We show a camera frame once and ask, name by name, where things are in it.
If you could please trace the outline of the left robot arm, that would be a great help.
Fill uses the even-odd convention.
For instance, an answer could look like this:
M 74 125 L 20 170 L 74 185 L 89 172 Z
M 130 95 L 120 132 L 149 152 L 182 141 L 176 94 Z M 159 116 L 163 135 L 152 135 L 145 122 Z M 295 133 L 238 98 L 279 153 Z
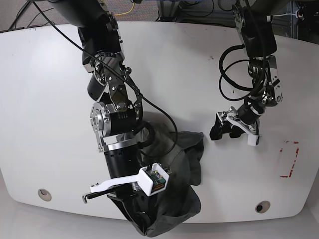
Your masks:
M 226 49 L 219 59 L 220 80 L 225 80 L 237 90 L 247 92 L 247 95 L 232 99 L 222 93 L 228 101 L 243 101 L 238 108 L 230 107 L 226 111 L 217 112 L 215 124 L 210 131 L 210 139 L 220 140 L 228 134 L 230 138 L 248 135 L 248 145 L 256 146 L 260 137 L 259 118 L 267 107 L 275 107 L 282 101 L 281 82 L 278 78 L 276 58 L 277 44 L 272 30 L 273 17 L 269 14 L 255 11 L 246 0 L 238 0 L 232 7 L 240 45 Z M 248 59 L 248 74 L 252 79 L 251 87 L 237 84 L 227 76 L 227 68 L 223 66 L 226 56 L 244 49 Z

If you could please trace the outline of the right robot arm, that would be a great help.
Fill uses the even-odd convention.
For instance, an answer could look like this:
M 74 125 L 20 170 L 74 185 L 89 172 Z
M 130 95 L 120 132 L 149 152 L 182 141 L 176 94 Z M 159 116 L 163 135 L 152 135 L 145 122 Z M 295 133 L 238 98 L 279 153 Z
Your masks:
M 133 176 L 142 173 L 141 143 L 134 133 L 143 128 L 142 96 L 130 101 L 130 70 L 123 64 L 122 40 L 115 16 L 97 0 L 53 0 L 51 5 L 78 28 L 82 64 L 92 75 L 88 94 L 94 100 L 90 120 L 104 154 L 110 180 L 95 185 L 92 196 L 106 194 L 142 235 L 151 225 L 148 199 Z

